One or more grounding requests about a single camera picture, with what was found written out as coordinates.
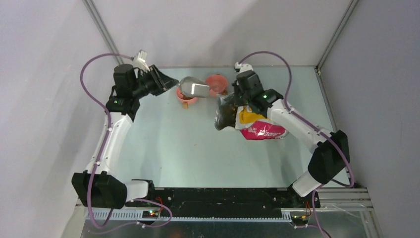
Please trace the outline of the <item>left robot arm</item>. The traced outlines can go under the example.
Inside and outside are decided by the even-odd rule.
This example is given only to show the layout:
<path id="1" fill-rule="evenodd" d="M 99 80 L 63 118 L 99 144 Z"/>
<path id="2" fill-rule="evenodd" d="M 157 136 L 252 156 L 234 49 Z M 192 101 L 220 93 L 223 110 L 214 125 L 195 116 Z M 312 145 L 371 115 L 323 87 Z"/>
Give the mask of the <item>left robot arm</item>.
<path id="1" fill-rule="evenodd" d="M 121 209 L 138 199 L 152 206 L 157 199 L 152 180 L 123 181 L 117 164 L 125 137 L 140 107 L 140 99 L 159 96 L 179 81 L 162 73 L 155 65 L 145 72 L 131 64 L 114 68 L 115 85 L 105 108 L 104 129 L 95 153 L 86 169 L 74 173 L 72 185 L 85 207 Z"/>

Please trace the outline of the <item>metal food scoop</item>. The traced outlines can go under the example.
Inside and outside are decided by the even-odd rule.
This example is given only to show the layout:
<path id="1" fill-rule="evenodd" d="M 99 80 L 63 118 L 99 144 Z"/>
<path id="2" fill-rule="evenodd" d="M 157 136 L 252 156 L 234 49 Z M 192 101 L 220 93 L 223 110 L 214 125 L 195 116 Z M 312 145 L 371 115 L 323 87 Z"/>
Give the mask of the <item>metal food scoop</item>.
<path id="1" fill-rule="evenodd" d="M 187 97 L 206 98 L 210 96 L 210 86 L 192 76 L 182 78 L 176 87 Z"/>

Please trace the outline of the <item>cat food bag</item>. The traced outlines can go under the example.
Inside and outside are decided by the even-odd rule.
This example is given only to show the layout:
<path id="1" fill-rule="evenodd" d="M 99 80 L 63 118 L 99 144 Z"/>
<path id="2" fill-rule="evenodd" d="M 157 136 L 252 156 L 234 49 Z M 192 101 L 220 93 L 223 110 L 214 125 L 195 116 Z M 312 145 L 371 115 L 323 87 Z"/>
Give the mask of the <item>cat food bag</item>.
<path id="1" fill-rule="evenodd" d="M 235 105 L 234 95 L 219 95 L 214 126 L 216 130 L 235 130 L 246 140 L 283 139 L 288 135 L 284 127 L 262 115 L 252 112 L 249 106 Z"/>

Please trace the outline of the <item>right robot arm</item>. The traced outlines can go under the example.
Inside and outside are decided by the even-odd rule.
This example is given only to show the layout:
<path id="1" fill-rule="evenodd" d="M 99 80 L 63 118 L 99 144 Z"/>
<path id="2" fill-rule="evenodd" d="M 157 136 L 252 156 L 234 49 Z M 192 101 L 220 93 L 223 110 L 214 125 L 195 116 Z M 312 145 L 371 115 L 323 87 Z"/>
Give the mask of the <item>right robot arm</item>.
<path id="1" fill-rule="evenodd" d="M 350 163 L 348 137 L 342 131 L 331 132 L 303 118 L 285 97 L 273 89 L 265 90 L 253 70 L 240 72 L 233 83 L 234 99 L 253 113 L 279 124 L 302 142 L 312 154 L 307 170 L 295 180 L 288 193 L 294 207 L 303 206 L 308 194 L 330 182 Z"/>

